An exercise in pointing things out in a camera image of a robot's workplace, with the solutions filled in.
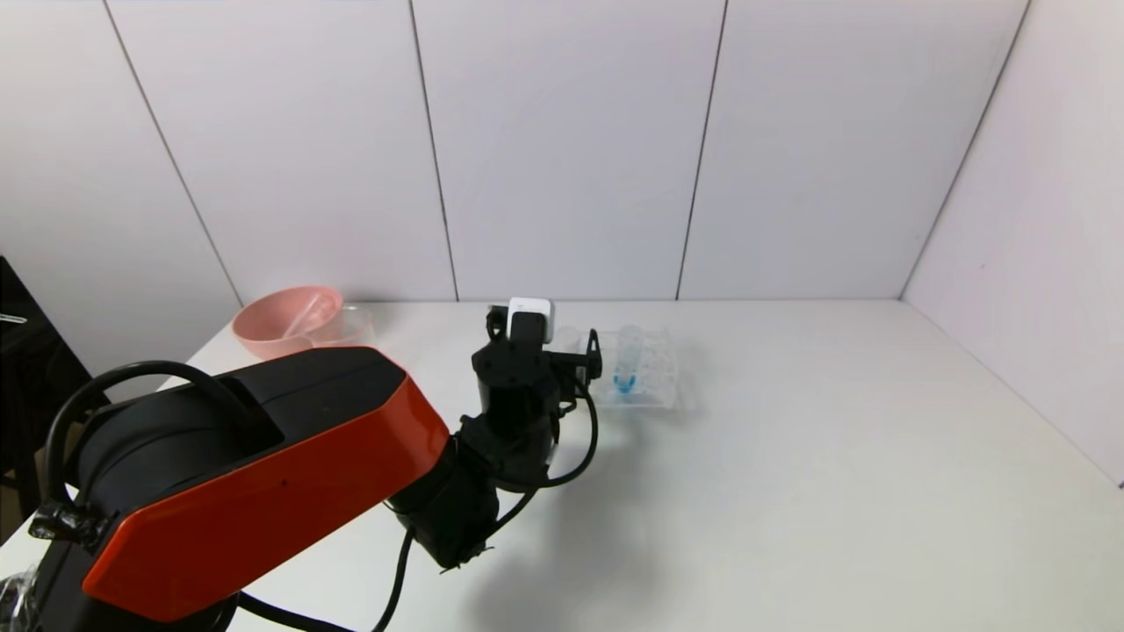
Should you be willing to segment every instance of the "panel seam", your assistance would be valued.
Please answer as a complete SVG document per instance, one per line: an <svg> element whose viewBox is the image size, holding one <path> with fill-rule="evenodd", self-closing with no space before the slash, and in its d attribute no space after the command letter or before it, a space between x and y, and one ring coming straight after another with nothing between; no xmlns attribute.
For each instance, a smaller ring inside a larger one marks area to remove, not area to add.
<svg viewBox="0 0 1124 632"><path fill-rule="evenodd" d="M722 6L722 24L718 26L718 45L714 52L714 72L710 74L710 94L706 101L706 116L703 117L703 139L699 142L699 160L695 165L695 187L691 189L691 206L687 211L687 234L683 235L683 254L679 260L679 281L676 283L676 300L683 289L683 270L687 267L687 246L691 241L691 222L695 219L695 199L699 192L699 175L703 173L703 152L706 148L706 132L710 125L710 108L714 106L714 87L718 80L718 61L722 57L722 38L726 34L726 12L729 11L729 0Z"/></svg>
<svg viewBox="0 0 1124 632"><path fill-rule="evenodd" d="M422 80L422 100L425 102L425 120L429 128L429 152L433 154L433 172L437 177L437 198L441 201L441 220L445 226L445 247L448 250L448 270L453 276L453 298L460 303L461 289L456 282L456 263L453 260L453 238L448 233L448 214L445 210L445 189L441 183L441 166L437 163L437 141L433 134L433 114L429 111L429 90L425 82L425 67L422 64L422 37L418 35L418 20L414 15L414 0L407 0L410 6L410 26L414 28L414 51L418 58L418 76Z"/></svg>
<svg viewBox="0 0 1124 632"><path fill-rule="evenodd" d="M905 300L906 288L909 287L909 282L913 281L915 274L917 274L917 268L921 267L921 260L925 256L925 251L928 249L930 242L933 241L933 235L936 233L936 227L941 222L941 216L944 215L944 209L949 206L949 200L952 198L952 191L957 188L957 181L960 180L960 173L964 170L964 165L968 164L968 156L972 153L972 146L976 145L976 138L979 137L980 129L984 128L984 119L987 118L987 112L991 109L991 101L995 99L995 93L999 89L999 83L1003 81L1003 75L1007 72L1007 62L1010 61L1010 54L1015 51L1015 44L1018 42L1018 36L1023 33L1023 24L1026 22L1026 13L1030 12L1031 2L1034 0L1026 0L1023 4L1023 15L1018 18L1018 26L1015 27L1015 36L1010 38L1010 46L1007 47L1007 54L1003 58L1003 64L999 66L999 72L995 75L995 83L991 84L991 91L988 93L987 101L984 103L984 109L980 111L980 118L976 121L976 129L972 130L972 137L968 141L968 147L964 150L963 157L960 159L960 165L957 166L957 172L952 175L952 182L949 183L949 189L944 192L944 199L941 200L941 208L936 211L936 217L933 218L933 224L928 227L928 234L925 235L925 243L921 245L921 250L917 251L917 259L914 260L913 268L909 269L909 274L906 276L906 282L901 285L901 291L898 292L898 300Z"/></svg>
<svg viewBox="0 0 1124 632"><path fill-rule="evenodd" d="M133 74L133 81L137 84L137 90L140 92L140 99L144 100L144 107L148 110L148 117L152 118L152 124L156 128L156 134L160 136L161 144L164 145L164 152L167 154L167 160L171 161L172 169L175 170L175 177L180 180L180 186L183 187L183 192L188 196L188 201L191 204L191 210L194 211L196 219L199 220L199 226L203 229L203 236L207 237L207 243L215 253L218 267L223 270L223 276L226 277L226 282L230 286L230 291L234 292L234 299L238 301L238 307L245 307L246 304L242 300L242 296L238 295L238 288L235 287L234 279L230 278L230 271L227 270L226 262L223 261L223 255L219 254L218 246L215 245L215 237L211 236L210 229L207 227L207 223L203 222L203 216L199 213L199 205L196 204L196 198L191 195L191 189L188 188L188 182L183 178L183 172L180 170L179 163L175 162L175 156L172 155L172 147L167 144L167 137L164 136L164 130L161 128L160 121L156 119L156 112L152 109L152 102L148 101L148 94L145 93L144 85L140 84L140 75L137 74L137 69L133 65L133 58L129 56L128 48L125 47L125 38L121 37L121 30L117 27L117 20L114 19L114 12L109 8L109 0L101 0L101 4L106 8L106 16L109 17L109 24L114 27L114 35L117 36L117 44L121 47L121 54L125 55L125 63L129 66L129 72Z"/></svg>

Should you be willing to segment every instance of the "black cable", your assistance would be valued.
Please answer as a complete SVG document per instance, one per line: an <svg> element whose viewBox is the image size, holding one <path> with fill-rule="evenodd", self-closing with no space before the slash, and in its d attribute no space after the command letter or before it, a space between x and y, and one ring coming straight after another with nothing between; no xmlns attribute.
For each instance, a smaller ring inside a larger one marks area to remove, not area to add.
<svg viewBox="0 0 1124 632"><path fill-rule="evenodd" d="M527 505L531 504L531 499L534 498L535 494L537 493L538 493L537 489L532 489L531 491L524 494L523 498L519 498L519 502L516 503L510 511L504 514L504 517L496 521L496 524L492 525L491 531L488 532L488 538L496 535L496 533L499 532L499 530L504 529L504 526L507 525L507 523L511 522L511 518L519 515L519 512L522 512L524 508L526 508Z"/></svg>
<svg viewBox="0 0 1124 632"><path fill-rule="evenodd" d="M597 452L597 406L593 405L593 398L589 396L589 389L586 388L586 385L581 383L581 380L577 378L570 378L570 379L573 381L574 388L581 395L581 398L586 400L586 406L589 408L589 427L590 427L589 449L586 451L586 457L581 460L580 463L578 463L578 467L558 478L547 478L545 480L538 480L538 481L513 480L499 472L489 472L489 476L491 478L493 478L496 481L507 487L513 487L517 489L522 488L529 493L537 489L546 489L550 487L559 487L561 485L565 485L572 481L573 479L578 478L579 476L581 476L582 472L584 472L589 468L589 464L593 462L593 454Z"/></svg>
<svg viewBox="0 0 1124 632"><path fill-rule="evenodd" d="M414 543L414 535L416 533L417 531L413 526L406 530L402 548L398 552L398 570L395 572L395 586L390 589L390 599L387 602L387 608L382 612L379 623L374 625L373 632L384 632L387 626L390 625L390 619L395 616L395 610L398 608L398 598L402 595L402 584L406 581L406 566L409 561L410 544ZM327 623L266 604L246 593L238 594L238 607L273 623L280 623L281 625L292 628L293 630L302 630L303 632L352 632L334 623Z"/></svg>
<svg viewBox="0 0 1124 632"><path fill-rule="evenodd" d="M244 592L238 593L238 607L273 623L292 628L293 630L303 630L305 632L352 632L334 623L281 610Z"/></svg>
<svg viewBox="0 0 1124 632"><path fill-rule="evenodd" d="M390 599L387 602L387 608L382 611L382 617L374 625L372 632L383 632L390 625L390 617L395 616L395 610L398 607L398 597L402 595L402 583L406 580L406 562L409 561L410 544L414 543L415 533L417 533L417 530L413 526L406 530L406 538L402 539L402 548L398 551L398 569L395 571L395 586L390 589Z"/></svg>
<svg viewBox="0 0 1124 632"><path fill-rule="evenodd" d="M198 387L212 401L221 406L230 415L232 423L242 423L250 418L250 412L238 401L238 398L234 394L227 390L217 379L188 364L153 360L148 362L135 362L106 371L82 385L74 395L70 396L62 408L58 409L58 414L55 415L54 421L51 422L51 430L47 431L45 463L48 500L54 500L71 509L76 508L74 499L66 491L66 432L71 424L78 419L87 400L111 386L140 376L175 376L183 378Z"/></svg>

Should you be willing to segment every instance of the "black furniture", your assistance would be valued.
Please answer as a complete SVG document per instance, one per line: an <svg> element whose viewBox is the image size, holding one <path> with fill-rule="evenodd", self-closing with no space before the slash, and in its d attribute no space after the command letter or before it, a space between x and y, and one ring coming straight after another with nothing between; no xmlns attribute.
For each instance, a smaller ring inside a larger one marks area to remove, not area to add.
<svg viewBox="0 0 1124 632"><path fill-rule="evenodd" d="M0 485L19 493L26 518L39 506L35 452L43 448L55 412L90 374L2 256L0 313L26 318L0 322ZM105 404L102 398L94 406Z"/></svg>

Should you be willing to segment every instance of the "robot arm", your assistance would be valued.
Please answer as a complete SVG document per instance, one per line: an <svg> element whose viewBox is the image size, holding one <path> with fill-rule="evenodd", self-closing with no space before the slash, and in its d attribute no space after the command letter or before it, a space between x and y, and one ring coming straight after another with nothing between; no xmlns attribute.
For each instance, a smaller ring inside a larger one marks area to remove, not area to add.
<svg viewBox="0 0 1124 632"><path fill-rule="evenodd" d="M383 502L442 567L480 554L514 515L498 517L497 487L526 495L518 511L572 480L596 448L595 432L578 470L547 478L559 421L588 398L600 351L592 331L584 354L544 351L553 307L517 300L488 315L489 342L472 356L483 410L452 435L369 347L217 378L157 362L96 379L48 437L48 500L33 522L53 540L34 589L40 630L224 630L243 587ZM64 469L61 437L82 400L147 373L192 383L94 412Z"/></svg>

